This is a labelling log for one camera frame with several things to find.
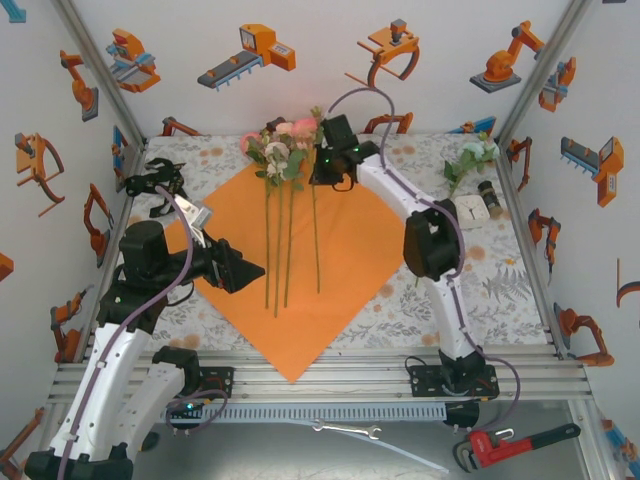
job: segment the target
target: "metal floor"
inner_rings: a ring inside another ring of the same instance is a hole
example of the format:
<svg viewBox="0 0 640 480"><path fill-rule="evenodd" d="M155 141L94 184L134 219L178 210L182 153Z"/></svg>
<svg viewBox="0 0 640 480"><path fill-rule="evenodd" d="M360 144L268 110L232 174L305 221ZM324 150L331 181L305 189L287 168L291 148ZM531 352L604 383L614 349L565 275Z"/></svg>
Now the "metal floor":
<svg viewBox="0 0 640 480"><path fill-rule="evenodd" d="M505 426L516 439L569 423L566 402L523 402ZM490 418L483 410L481 422ZM569 440L473 473L462 471L452 456L462 434L439 423L378 423L380 440L437 463L448 475L429 469L384 448L335 432L315 432L299 425L224 425L215 423L185 438L174 437L163 425L155 450L138 455L134 479L176 480L583 480L582 454L577 440Z"/></svg>

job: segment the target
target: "table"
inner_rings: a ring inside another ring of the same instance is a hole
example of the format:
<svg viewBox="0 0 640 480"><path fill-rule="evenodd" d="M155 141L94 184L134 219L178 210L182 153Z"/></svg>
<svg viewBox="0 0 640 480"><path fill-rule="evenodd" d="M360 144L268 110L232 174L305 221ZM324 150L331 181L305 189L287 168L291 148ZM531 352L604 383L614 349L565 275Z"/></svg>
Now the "table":
<svg viewBox="0 0 640 480"><path fill-rule="evenodd" d="M186 163L182 169L185 191L191 200L199 201L250 163L239 150L239 138L156 137L147 146L146 160L162 157ZM375 142L380 139L378 135L360 138ZM444 161L454 161L462 145L469 141L476 141L475 136L392 135L386 151L391 162L416 186L435 198L446 198ZM482 180L491 180L505 212L481 228L464 231L467 261L462 285L473 328L486 344L546 344L549 340L496 169L487 168L482 175L470 173L456 195L476 193ZM147 219L149 208L160 203L155 195L136 197L129 224ZM175 214L159 220L167 226L175 220ZM182 297L187 289L177 289L170 301ZM252 350L247 340L197 291L184 304L165 309L158 320L148 349L155 351L167 344L198 350ZM437 344L435 321L424 287L416 288L415 277L402 266L329 348L387 349Z"/></svg>

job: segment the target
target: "orange cloth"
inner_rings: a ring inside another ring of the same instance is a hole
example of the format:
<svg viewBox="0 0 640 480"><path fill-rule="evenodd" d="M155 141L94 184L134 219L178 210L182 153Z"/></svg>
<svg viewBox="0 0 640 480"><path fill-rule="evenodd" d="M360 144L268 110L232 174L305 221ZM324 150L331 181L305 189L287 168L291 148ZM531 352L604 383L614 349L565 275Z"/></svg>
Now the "orange cloth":
<svg viewBox="0 0 640 480"><path fill-rule="evenodd" d="M266 269L264 180L250 165L209 195L207 233L225 238L244 258ZM266 275L228 294L200 279L198 291L291 383L340 334L403 262L404 225L375 194L360 185L348 193L316 187L320 293L316 289L313 210L308 174L295 192L289 300L284 308L290 186L283 187L278 317L274 317L278 191L270 207L270 301ZM171 251L186 248L179 221L166 231Z"/></svg>

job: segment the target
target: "bouquet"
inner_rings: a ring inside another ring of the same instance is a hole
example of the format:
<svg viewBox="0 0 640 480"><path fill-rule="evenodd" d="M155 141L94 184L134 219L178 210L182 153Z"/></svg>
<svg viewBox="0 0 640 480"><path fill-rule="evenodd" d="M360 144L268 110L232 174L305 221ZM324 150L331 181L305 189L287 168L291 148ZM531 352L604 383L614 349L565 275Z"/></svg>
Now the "bouquet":
<svg viewBox="0 0 640 480"><path fill-rule="evenodd" d="M282 237L283 217L283 186L290 182L289 198L289 233L287 242L287 264L284 291L284 307L286 308L289 296L289 273L291 266L291 233L293 225L293 203L296 191L304 190L301 179L302 164L305 161L313 162L314 144L321 143L323 132L320 126L322 111L318 107L311 109L311 117L303 118L296 122L287 122L282 118L271 122L267 128L260 132L246 134L241 140L242 151L250 157L259 167L256 177L264 180L265 187L265 220L267 227L267 262L266 262L266 288L265 308L269 308L269 279L270 279L270 219L269 199L272 195L278 196L278 234L276 246L276 291L274 316L278 316L278 299L280 287L280 243ZM316 276L317 289L320 291L320 256L318 252L318 229L316 216L315 188L311 186L313 197L313 226L316 250Z"/></svg>

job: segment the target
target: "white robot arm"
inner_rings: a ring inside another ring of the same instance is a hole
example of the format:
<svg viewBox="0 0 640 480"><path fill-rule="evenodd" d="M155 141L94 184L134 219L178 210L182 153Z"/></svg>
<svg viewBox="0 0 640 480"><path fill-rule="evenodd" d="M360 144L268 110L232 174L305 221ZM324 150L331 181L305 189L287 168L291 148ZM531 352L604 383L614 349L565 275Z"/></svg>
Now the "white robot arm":
<svg viewBox="0 0 640 480"><path fill-rule="evenodd" d="M404 259L411 272L423 278L431 300L440 333L444 391L466 392L486 375L487 366L480 342L467 328L459 276L462 239L453 202L436 201L421 192L385 162L378 146L370 141L360 143L344 115L325 119L322 127L326 144L316 145L311 183L342 192L359 183L405 221ZM345 179L351 185L336 188Z"/></svg>

